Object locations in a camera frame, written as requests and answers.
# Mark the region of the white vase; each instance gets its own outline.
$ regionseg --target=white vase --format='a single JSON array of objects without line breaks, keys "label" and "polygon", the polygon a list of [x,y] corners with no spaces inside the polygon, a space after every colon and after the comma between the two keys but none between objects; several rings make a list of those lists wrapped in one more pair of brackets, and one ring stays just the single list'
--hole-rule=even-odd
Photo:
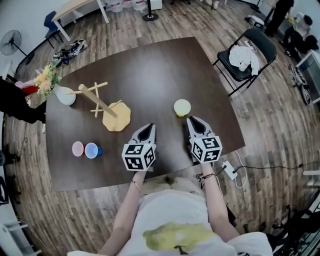
[{"label": "white vase", "polygon": [[75,94],[66,95],[66,93],[73,92],[73,90],[68,87],[62,87],[56,84],[52,92],[57,96],[59,101],[66,106],[72,105],[76,100]]}]

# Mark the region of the dark wooden table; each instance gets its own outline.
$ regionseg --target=dark wooden table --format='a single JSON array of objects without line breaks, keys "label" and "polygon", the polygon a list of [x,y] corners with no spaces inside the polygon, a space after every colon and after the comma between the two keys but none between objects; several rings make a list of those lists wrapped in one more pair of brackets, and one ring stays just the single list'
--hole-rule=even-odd
[{"label": "dark wooden table", "polygon": [[[83,190],[131,181],[121,154],[123,146],[140,127],[154,123],[157,151],[154,172],[159,176],[193,166],[183,133],[185,117],[177,117],[174,103],[186,99],[190,115],[209,123],[221,139],[222,154],[245,146],[238,120],[218,74],[194,37],[152,43],[100,59],[65,76],[60,86],[77,90],[80,84],[108,82],[99,97],[109,105],[123,100],[131,109],[131,123],[122,132],[109,132],[90,110],[96,105],[78,94],[72,106],[55,95],[46,105],[46,146],[56,190]],[[94,142],[103,155],[96,159],[75,157],[72,145]]]}]

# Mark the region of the red object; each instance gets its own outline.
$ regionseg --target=red object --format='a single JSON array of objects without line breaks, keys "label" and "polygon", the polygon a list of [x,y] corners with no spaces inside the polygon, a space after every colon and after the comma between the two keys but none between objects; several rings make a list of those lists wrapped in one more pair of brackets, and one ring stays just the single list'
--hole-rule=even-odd
[{"label": "red object", "polygon": [[23,88],[22,89],[24,96],[29,96],[31,94],[34,94],[38,91],[38,87],[33,85],[27,88]]}]

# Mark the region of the flowers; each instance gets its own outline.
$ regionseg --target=flowers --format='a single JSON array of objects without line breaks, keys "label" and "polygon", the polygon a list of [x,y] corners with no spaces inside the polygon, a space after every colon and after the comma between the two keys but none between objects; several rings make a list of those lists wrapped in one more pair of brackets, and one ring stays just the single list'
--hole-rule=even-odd
[{"label": "flowers", "polygon": [[35,79],[35,85],[39,88],[38,93],[48,95],[60,80],[61,77],[54,65],[45,66],[42,74]]}]

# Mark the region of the wooden mug tree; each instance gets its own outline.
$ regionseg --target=wooden mug tree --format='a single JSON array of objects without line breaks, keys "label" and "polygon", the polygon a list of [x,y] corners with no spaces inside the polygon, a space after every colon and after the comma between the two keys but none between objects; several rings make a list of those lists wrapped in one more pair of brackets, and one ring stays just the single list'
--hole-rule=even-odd
[{"label": "wooden mug tree", "polygon": [[96,104],[96,108],[90,112],[94,112],[94,117],[98,116],[98,112],[103,112],[102,123],[110,132],[121,132],[131,121],[131,110],[126,104],[119,100],[107,106],[100,98],[98,88],[106,86],[108,83],[94,83],[94,86],[87,88],[84,84],[79,85],[79,90],[70,94],[84,94]]}]

